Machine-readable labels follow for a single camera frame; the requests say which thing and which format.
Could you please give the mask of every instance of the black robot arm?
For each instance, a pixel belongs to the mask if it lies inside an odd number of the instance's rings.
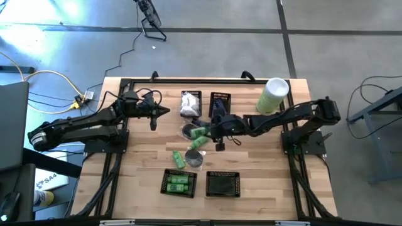
[[[290,131],[287,137],[289,143],[306,141],[320,127],[338,123],[340,114],[336,103],[328,97],[297,104],[270,116],[244,115],[243,118],[240,118],[237,115],[216,114],[210,123],[210,136],[214,142],[218,143],[216,150],[223,151],[225,136],[256,137],[268,132],[273,127],[299,120],[308,120],[308,122]]]
[[[143,98],[140,99],[135,91],[125,92],[109,107],[89,116],[57,119],[52,123],[44,122],[29,132],[28,138],[37,151],[47,151],[62,143],[75,141],[85,143],[99,139],[105,142],[119,142],[121,129],[118,129],[117,125],[123,119],[132,117],[150,118],[150,129],[154,131],[156,119],[168,113],[170,109],[154,102],[152,92],[148,92]]]

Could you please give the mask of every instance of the wooden table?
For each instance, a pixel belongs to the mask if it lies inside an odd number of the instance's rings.
[[[117,94],[120,77],[104,80],[101,97],[106,90]],[[291,79],[295,104],[310,100],[307,81]],[[281,149],[281,126],[259,137],[241,136],[241,146],[225,140],[226,150],[215,151],[215,144],[208,143],[202,150],[202,171],[187,166],[186,171],[198,173],[195,197],[182,198],[162,195],[161,181],[165,168],[175,168],[172,151],[185,154],[190,144],[178,135],[183,118],[179,115],[182,90],[202,91],[202,119],[207,121],[211,92],[232,94],[231,114],[259,114],[256,102],[264,85],[250,84],[136,84],[134,89],[156,89],[162,93],[164,107],[171,112],[158,119],[156,131],[149,129],[149,119],[130,119],[129,145],[123,155],[117,186],[113,218],[152,219],[214,219],[214,220],[272,220],[296,219],[295,199],[290,180],[289,163]],[[115,100],[108,95],[104,107]],[[83,165],[75,195],[72,213],[77,213],[92,198],[99,187],[105,154],[95,154]],[[324,163],[316,156],[306,156],[310,186],[330,213],[336,215],[329,176]],[[206,171],[237,171],[241,176],[240,198],[205,196]],[[305,194],[300,188],[303,209],[307,213]],[[106,191],[104,208],[109,190]]]

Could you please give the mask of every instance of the plastic bag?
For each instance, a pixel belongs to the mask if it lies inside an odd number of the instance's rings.
[[[184,162],[186,162],[187,166],[191,168],[201,171],[202,165],[204,164],[204,158],[206,151],[198,151],[198,150],[188,150],[184,155]]]
[[[191,141],[191,134],[190,131],[192,129],[198,128],[195,124],[192,124],[190,121],[185,120],[183,125],[180,126],[179,131],[177,134],[181,136],[182,138],[186,139],[187,141]]]
[[[182,94],[180,114],[183,116],[200,116],[200,99],[188,92],[184,92]]]

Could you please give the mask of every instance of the green bottle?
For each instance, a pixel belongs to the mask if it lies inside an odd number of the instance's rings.
[[[188,147],[187,150],[194,150],[196,148],[199,148],[206,144],[209,140],[210,139],[205,136],[200,136],[191,143],[190,147]]]
[[[209,129],[207,127],[200,127],[190,130],[191,139],[196,139],[200,136],[206,135],[209,133]]]
[[[188,191],[188,185],[168,184],[167,191],[174,193],[184,193],[185,191]]]
[[[172,175],[168,177],[168,182],[174,184],[188,184],[188,176]]]
[[[173,160],[175,160],[177,168],[183,169],[184,167],[186,167],[186,164],[184,163],[180,152],[173,151]]]

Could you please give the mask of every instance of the black tray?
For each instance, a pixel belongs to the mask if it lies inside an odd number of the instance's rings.
[[[202,116],[202,95],[201,95],[201,91],[186,91],[186,90],[184,90],[184,91],[182,91],[182,95],[185,92],[188,92],[189,94],[192,94],[194,97],[199,99],[198,109],[199,109],[200,115],[199,116],[185,116],[183,114],[180,114],[180,116],[182,116],[184,118],[188,118],[188,119],[189,118],[194,118],[194,117],[201,117]]]
[[[211,118],[212,116],[212,109],[213,109],[213,104],[214,100],[216,99],[222,99],[224,103],[224,107],[227,111],[227,114],[231,113],[231,94],[225,94],[225,93],[218,93],[218,92],[211,92],[211,99],[209,101],[209,113],[208,116]]]
[[[188,191],[185,193],[167,192],[168,177],[170,175],[188,176]],[[165,169],[165,174],[163,175],[163,179],[162,179],[161,193],[166,194],[166,195],[176,195],[176,196],[181,196],[181,197],[186,197],[186,198],[194,198],[196,185],[197,185],[197,174],[196,173],[174,170],[174,169]]]
[[[207,196],[240,197],[240,173],[208,171]]]

